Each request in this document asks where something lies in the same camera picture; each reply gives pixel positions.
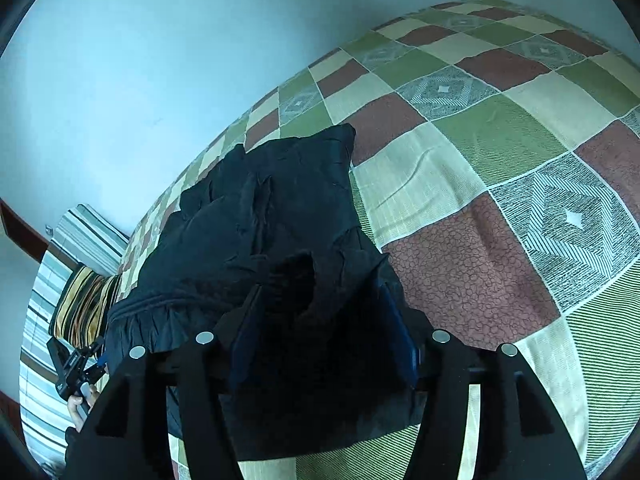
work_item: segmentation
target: pillow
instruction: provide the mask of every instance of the pillow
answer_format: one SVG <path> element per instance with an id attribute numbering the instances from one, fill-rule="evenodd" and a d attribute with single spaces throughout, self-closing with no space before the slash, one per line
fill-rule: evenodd
<path id="1" fill-rule="evenodd" d="M 66 281 L 51 317 L 49 335 L 65 339 L 75 348 L 93 343 L 104 334 L 106 314 L 115 303 L 120 279 L 120 274 L 102 276 L 85 264 L 78 264 Z"/>

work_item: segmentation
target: human hand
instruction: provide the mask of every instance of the human hand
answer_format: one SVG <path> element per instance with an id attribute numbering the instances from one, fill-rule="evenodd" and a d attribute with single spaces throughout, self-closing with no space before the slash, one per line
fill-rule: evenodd
<path id="1" fill-rule="evenodd" d="M 86 398 L 86 402 L 89 404 L 89 411 L 91 411 L 99 395 L 100 393 L 98 392 L 98 389 L 95 387 L 95 385 L 90 384 L 89 396 Z M 82 430 L 82 425 L 84 424 L 84 420 L 82 420 L 80 413 L 78 413 L 80 404 L 82 404 L 82 397 L 78 397 L 75 395 L 70 396 L 68 401 L 66 402 L 66 408 L 69 410 L 69 415 L 71 415 L 71 421 L 73 422 L 74 426 L 76 427 L 76 431 L 78 432 Z"/>

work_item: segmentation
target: silver bolt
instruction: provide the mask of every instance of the silver bolt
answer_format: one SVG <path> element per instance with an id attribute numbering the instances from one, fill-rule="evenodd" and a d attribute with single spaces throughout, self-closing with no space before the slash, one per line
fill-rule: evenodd
<path id="1" fill-rule="evenodd" d="M 433 334 L 431 334 L 431 337 L 433 337 L 433 340 L 438 343 L 446 343 L 451 339 L 449 332 L 446 332 L 444 330 L 434 330 Z"/>
<path id="2" fill-rule="evenodd" d="M 211 332 L 200 332 L 196 336 L 196 343 L 200 343 L 201 345 L 206 345 L 207 343 L 211 343 L 213 341 L 214 335 Z"/>
<path id="3" fill-rule="evenodd" d="M 500 347 L 500 350 L 502 350 L 502 353 L 508 357 L 513 357 L 518 354 L 518 349 L 511 343 L 505 343 Z"/>
<path id="4" fill-rule="evenodd" d="M 140 359 L 145 354 L 145 352 L 145 347 L 134 346 L 131 350 L 129 350 L 129 357 L 133 359 Z"/>

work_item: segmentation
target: bed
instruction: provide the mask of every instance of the bed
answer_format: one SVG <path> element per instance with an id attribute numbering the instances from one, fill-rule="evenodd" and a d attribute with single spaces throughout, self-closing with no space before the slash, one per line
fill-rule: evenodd
<path id="1" fill-rule="evenodd" d="M 596 478 L 640 416 L 639 104 L 633 62 L 553 16 L 505 0 L 412 12 L 316 60 L 216 136 L 137 225 L 118 297 L 181 192 L 236 144 L 351 123 L 354 206 L 409 304 L 466 344 L 515 343 Z M 460 479 L 472 476 L 478 416 L 472 388 Z M 416 436 L 241 466 L 246 478 L 401 478 Z M 188 478 L 184 446 L 170 442 Z"/>

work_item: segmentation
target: diamond pattern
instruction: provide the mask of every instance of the diamond pattern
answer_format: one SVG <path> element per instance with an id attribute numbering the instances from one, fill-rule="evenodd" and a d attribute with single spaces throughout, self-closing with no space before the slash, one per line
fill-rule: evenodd
<path id="1" fill-rule="evenodd" d="M 404 56 L 411 50 L 410 47 L 398 43 L 397 41 L 389 41 L 377 48 L 364 52 L 356 56 L 356 59 L 362 66 L 369 70 L 375 70 L 377 67 Z"/>
<path id="2" fill-rule="evenodd" d="M 428 120 L 454 114 L 497 91 L 455 66 L 447 66 L 398 89 Z"/>
<path id="3" fill-rule="evenodd" d="M 584 59 L 584 56 L 567 46 L 548 40 L 544 36 L 534 36 L 504 48 L 527 59 L 538 61 L 551 70 L 572 65 Z"/>
<path id="4" fill-rule="evenodd" d="M 438 25 L 441 25 L 445 28 L 450 28 L 451 30 L 455 30 L 456 32 L 466 32 L 468 30 L 481 27 L 482 25 L 486 25 L 487 23 L 491 22 L 491 20 L 481 18 L 480 16 L 462 14 L 460 16 L 447 18 L 440 22 Z"/>
<path id="5" fill-rule="evenodd" d="M 280 105 L 280 124 L 287 124 L 322 100 L 318 87 L 313 84 L 303 88 Z"/>
<path id="6" fill-rule="evenodd" d="M 621 120 L 640 138 L 640 107 L 636 107 L 631 110 Z"/>
<path id="7" fill-rule="evenodd" d="M 573 154 L 492 195 L 565 312 L 622 272 L 640 235 L 613 190 Z M 580 216 L 582 228 L 567 222 Z"/>

